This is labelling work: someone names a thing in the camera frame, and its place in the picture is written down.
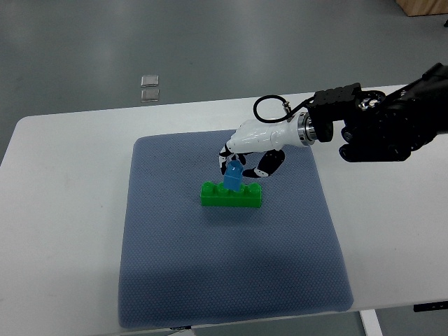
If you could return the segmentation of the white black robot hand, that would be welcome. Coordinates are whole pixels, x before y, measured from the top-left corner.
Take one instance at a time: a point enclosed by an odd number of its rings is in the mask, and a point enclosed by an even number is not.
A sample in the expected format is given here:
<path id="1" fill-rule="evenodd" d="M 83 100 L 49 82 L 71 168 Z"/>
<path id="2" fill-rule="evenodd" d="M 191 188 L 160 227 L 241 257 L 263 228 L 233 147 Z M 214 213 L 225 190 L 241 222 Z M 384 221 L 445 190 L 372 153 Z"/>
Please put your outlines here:
<path id="1" fill-rule="evenodd" d="M 221 173 L 226 172 L 231 160 L 238 160 L 245 165 L 248 154 L 262 153 L 258 165 L 245 169 L 242 175 L 252 179 L 273 175 L 285 160 L 284 146 L 303 148 L 314 143 L 314 131 L 308 130 L 309 121 L 310 118 L 305 113 L 293 117 L 290 121 L 270 124 L 258 120 L 244 122 L 218 154 Z"/>

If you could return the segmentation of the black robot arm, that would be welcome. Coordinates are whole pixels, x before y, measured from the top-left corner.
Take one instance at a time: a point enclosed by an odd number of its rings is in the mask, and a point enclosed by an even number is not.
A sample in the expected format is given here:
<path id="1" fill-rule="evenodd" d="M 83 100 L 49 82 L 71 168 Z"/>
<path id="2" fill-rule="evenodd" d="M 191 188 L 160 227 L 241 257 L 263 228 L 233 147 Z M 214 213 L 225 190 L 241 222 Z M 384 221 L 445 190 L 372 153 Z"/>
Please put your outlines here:
<path id="1" fill-rule="evenodd" d="M 447 133 L 447 66 L 437 63 L 391 94 L 354 83 L 318 91 L 301 105 L 321 143 L 332 140 L 334 122 L 344 122 L 339 154 L 347 162 L 401 162 Z"/>

